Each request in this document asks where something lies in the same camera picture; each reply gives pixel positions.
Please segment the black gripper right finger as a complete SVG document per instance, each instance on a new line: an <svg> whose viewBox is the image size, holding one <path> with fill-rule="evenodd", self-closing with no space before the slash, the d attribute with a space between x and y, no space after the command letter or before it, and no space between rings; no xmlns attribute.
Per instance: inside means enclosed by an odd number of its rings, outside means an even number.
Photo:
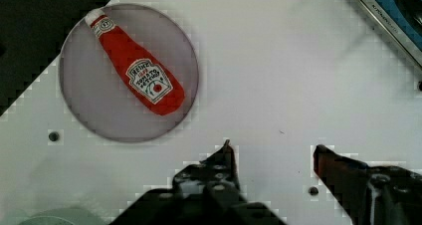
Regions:
<svg viewBox="0 0 422 225"><path fill-rule="evenodd" d="M314 172L353 225L422 225L422 180L399 166L370 166L319 144Z"/></svg>

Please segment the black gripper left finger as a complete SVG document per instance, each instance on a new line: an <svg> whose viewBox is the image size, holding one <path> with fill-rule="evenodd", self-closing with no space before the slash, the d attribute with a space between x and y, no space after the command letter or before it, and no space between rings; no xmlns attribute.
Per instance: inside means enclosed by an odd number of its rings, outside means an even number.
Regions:
<svg viewBox="0 0 422 225"><path fill-rule="evenodd" d="M172 178L172 189L183 198L202 194L207 184L240 189L235 151L229 139L204 160L187 165Z"/></svg>

